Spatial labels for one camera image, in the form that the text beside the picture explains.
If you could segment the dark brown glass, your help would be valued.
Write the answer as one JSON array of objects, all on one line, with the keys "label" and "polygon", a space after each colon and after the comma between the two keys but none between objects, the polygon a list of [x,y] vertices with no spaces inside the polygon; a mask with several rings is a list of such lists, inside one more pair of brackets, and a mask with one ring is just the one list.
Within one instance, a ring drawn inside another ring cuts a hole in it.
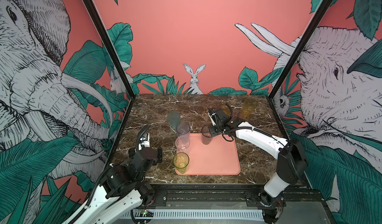
[{"label": "dark brown glass", "polygon": [[204,145],[208,145],[212,141],[212,135],[210,133],[210,126],[209,125],[204,125],[201,130],[202,134],[202,143]]}]

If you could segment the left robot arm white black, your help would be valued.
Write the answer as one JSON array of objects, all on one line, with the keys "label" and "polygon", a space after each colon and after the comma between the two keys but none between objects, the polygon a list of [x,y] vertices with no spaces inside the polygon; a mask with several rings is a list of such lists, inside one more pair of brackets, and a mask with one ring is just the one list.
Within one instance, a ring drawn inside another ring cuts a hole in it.
[{"label": "left robot arm white black", "polygon": [[155,201],[146,172],[162,162],[162,149],[144,147],[131,158],[106,168],[86,202],[64,224],[112,224],[122,215]]}]

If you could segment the tall yellow glass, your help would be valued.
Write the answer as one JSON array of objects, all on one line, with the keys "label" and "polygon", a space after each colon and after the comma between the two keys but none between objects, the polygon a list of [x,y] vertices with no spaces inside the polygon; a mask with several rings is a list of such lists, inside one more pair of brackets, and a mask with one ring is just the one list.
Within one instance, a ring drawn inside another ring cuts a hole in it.
[{"label": "tall yellow glass", "polygon": [[244,100],[241,115],[244,119],[248,118],[257,106],[257,99],[254,96],[247,96]]}]

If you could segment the clear short glass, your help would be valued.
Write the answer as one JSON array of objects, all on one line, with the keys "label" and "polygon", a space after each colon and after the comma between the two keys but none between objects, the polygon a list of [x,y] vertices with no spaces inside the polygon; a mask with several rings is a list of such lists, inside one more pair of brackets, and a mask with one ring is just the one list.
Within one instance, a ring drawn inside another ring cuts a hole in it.
[{"label": "clear short glass", "polygon": [[177,152],[187,152],[190,146],[190,138],[188,137],[177,137],[175,141]]}]

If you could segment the frosted teal glass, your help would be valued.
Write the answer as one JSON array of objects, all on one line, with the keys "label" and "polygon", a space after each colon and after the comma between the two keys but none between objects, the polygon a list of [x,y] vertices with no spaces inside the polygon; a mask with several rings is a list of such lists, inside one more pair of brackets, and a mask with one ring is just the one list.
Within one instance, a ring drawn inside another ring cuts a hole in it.
[{"label": "frosted teal glass", "polygon": [[180,124],[180,113],[176,110],[170,111],[167,115],[170,127],[174,132],[177,132],[177,126]]}]

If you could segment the pink square tray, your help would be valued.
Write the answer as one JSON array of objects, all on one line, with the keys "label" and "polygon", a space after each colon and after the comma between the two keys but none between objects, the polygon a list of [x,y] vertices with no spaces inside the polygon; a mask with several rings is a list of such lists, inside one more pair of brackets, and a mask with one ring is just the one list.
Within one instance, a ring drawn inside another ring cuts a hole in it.
[{"label": "pink square tray", "polygon": [[213,137],[209,144],[202,143],[200,133],[190,134],[186,153],[190,162],[183,175],[238,175],[241,171],[236,142],[222,136]]}]

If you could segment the light green glass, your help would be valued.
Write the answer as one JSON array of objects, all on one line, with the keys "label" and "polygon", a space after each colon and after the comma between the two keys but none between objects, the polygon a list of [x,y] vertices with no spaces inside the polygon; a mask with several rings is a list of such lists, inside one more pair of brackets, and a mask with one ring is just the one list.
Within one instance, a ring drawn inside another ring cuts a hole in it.
[{"label": "light green glass", "polygon": [[185,174],[190,163],[189,156],[184,152],[177,153],[173,158],[173,165],[180,174]]}]

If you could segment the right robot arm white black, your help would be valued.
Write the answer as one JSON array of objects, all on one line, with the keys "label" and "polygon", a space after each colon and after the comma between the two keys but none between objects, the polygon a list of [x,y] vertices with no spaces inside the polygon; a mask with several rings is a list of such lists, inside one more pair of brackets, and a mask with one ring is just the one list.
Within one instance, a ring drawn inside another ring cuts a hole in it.
[{"label": "right robot arm white black", "polygon": [[221,108],[209,109],[211,135],[228,135],[247,141],[270,154],[277,161],[276,172],[263,186],[259,197],[264,202],[279,198],[282,192],[302,179],[308,161],[302,144],[296,139],[271,135],[241,118],[232,118]]}]

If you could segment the clear bluish tall glass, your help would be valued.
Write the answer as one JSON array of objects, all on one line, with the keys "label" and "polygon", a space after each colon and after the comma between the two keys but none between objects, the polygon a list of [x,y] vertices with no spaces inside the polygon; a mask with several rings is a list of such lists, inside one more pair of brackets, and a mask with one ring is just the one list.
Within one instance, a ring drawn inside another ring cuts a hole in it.
[{"label": "clear bluish tall glass", "polygon": [[190,142],[190,125],[187,122],[181,122],[176,127],[176,131],[179,139],[179,144],[187,145]]}]

